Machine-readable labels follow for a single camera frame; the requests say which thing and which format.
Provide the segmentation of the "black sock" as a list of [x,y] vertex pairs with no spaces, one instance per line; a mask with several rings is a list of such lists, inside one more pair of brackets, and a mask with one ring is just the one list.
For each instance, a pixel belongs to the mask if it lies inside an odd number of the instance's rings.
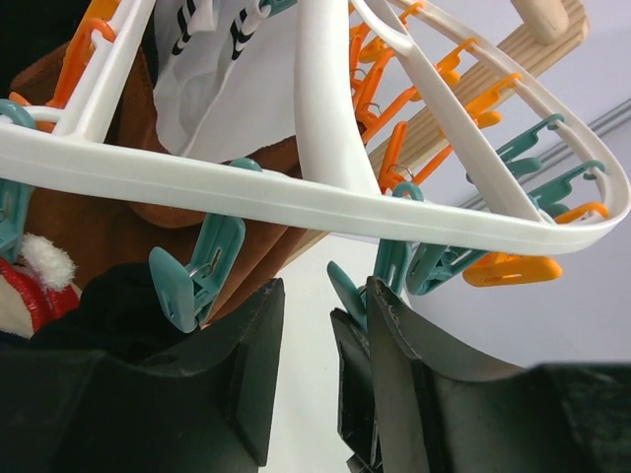
[[183,342],[187,334],[164,316],[149,266],[116,265],[84,288],[79,305],[30,339],[32,350],[101,350],[140,364]]

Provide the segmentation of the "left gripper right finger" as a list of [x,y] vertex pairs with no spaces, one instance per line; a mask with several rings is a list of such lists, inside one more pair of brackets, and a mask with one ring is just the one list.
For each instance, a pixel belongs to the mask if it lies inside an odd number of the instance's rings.
[[630,368],[491,357],[370,279],[368,325],[330,318],[353,472],[626,472]]

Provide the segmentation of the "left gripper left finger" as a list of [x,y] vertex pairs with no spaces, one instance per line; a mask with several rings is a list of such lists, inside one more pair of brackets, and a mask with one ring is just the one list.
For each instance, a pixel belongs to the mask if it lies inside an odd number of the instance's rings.
[[140,365],[102,351],[1,355],[5,472],[255,472],[268,458],[285,288]]

